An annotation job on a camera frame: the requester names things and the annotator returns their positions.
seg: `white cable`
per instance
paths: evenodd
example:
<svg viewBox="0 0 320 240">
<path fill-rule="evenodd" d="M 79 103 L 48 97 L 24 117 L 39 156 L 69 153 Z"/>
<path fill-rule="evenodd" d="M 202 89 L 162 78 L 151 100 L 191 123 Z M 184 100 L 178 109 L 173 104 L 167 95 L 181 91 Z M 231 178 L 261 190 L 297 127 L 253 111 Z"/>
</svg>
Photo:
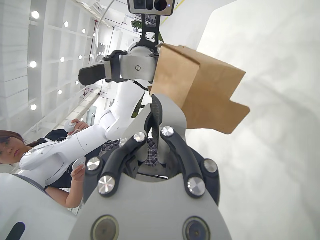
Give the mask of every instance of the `white cable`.
<svg viewBox="0 0 320 240">
<path fill-rule="evenodd" d="M 98 36 L 99 36 L 99 27 L 100 27 L 100 24 L 101 24 L 101 21 L 103 20 L 105 14 L 107 13 L 107 11 L 109 10 L 110 6 L 113 4 L 115 0 L 112 0 L 111 3 L 109 4 L 109 6 L 106 8 L 106 10 L 104 11 L 104 13 L 102 14 L 101 16 L 101 19 L 100 21 L 98 22 L 98 25 L 97 25 L 97 28 L 96 28 L 96 36 L 95 36 L 95 54 L 97 56 L 97 59 L 98 59 L 98 53 L 97 53 L 97 48 L 98 48 L 98 45 L 99 45 L 99 40 L 98 40 Z"/>
</svg>

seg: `cable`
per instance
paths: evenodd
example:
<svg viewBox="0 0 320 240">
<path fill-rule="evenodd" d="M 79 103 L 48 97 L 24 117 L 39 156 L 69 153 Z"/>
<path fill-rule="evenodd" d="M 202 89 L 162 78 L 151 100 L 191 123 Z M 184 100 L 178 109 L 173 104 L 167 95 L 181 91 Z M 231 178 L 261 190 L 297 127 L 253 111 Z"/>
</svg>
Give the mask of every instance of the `cable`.
<svg viewBox="0 0 320 240">
<path fill-rule="evenodd" d="M 97 48 L 98 48 L 98 45 L 99 45 L 99 40 L 98 40 L 99 27 L 100 27 L 101 21 L 103 20 L 105 14 L 107 13 L 107 11 L 109 10 L 110 6 L 113 4 L 114 1 L 115 1 L 115 0 L 112 0 L 111 3 L 109 4 L 109 6 L 106 8 L 106 10 L 105 10 L 104 13 L 102 14 L 101 19 L 99 20 L 98 25 L 97 25 L 95 42 L 94 42 L 94 44 L 95 44 L 95 49 L 94 49 L 94 51 L 95 51 L 95 54 L 96 54 L 97 58 L 98 58 Z"/>
<path fill-rule="evenodd" d="M 145 91 L 148 91 L 148 88 L 146 87 L 143 87 L 139 82 L 137 81 L 133 81 L 134 84 L 138 85 L 141 89 L 145 90 Z"/>
</svg>

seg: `metal screw head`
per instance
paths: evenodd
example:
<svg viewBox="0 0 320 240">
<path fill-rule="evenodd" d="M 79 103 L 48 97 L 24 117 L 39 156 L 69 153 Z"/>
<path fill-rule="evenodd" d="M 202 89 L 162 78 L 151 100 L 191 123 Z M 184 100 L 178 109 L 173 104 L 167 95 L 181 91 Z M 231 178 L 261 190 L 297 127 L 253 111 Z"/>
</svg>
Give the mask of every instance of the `metal screw head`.
<svg viewBox="0 0 320 240">
<path fill-rule="evenodd" d="M 161 133 L 164 136 L 168 136 L 169 137 L 169 136 L 172 136 L 175 133 L 175 131 L 171 126 L 165 126 L 165 127 L 162 128 Z"/>
<path fill-rule="evenodd" d="M 135 133 L 133 139 L 137 142 L 143 142 L 146 139 L 146 135 L 143 132 Z"/>
<path fill-rule="evenodd" d="M 100 159 L 98 157 L 93 157 L 91 159 L 89 159 L 88 163 L 87 163 L 87 168 L 90 171 L 96 170 L 100 165 Z"/>
<path fill-rule="evenodd" d="M 106 195 L 114 189 L 115 184 L 116 184 L 116 181 L 113 177 L 108 175 L 103 176 L 98 181 L 98 191 L 100 194 Z"/>
<path fill-rule="evenodd" d="M 191 177 L 187 183 L 189 191 L 195 196 L 202 196 L 206 192 L 205 182 L 199 177 Z"/>
<path fill-rule="evenodd" d="M 119 146 L 122 147 L 127 141 L 128 141 L 128 138 L 127 138 L 127 137 L 122 138 L 122 139 L 120 140 Z"/>
<path fill-rule="evenodd" d="M 204 164 L 206 171 L 208 171 L 210 173 L 215 173 L 218 169 L 217 164 L 212 159 L 209 159 L 209 158 L 205 159 L 203 164 Z"/>
</svg>

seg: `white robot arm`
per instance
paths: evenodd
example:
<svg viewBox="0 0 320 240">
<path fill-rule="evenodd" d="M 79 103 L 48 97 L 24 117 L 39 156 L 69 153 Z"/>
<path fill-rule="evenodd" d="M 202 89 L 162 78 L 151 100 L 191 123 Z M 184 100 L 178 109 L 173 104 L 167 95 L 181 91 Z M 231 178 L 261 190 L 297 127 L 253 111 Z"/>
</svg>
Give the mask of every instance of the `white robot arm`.
<svg viewBox="0 0 320 240">
<path fill-rule="evenodd" d="M 109 140 L 120 139 L 133 121 L 131 116 L 144 92 L 132 81 L 121 82 L 113 105 L 104 111 L 99 124 L 68 136 L 63 141 L 37 145 L 23 155 L 21 171 L 17 174 L 32 179 L 43 188 L 52 184 L 77 159 Z"/>
</svg>

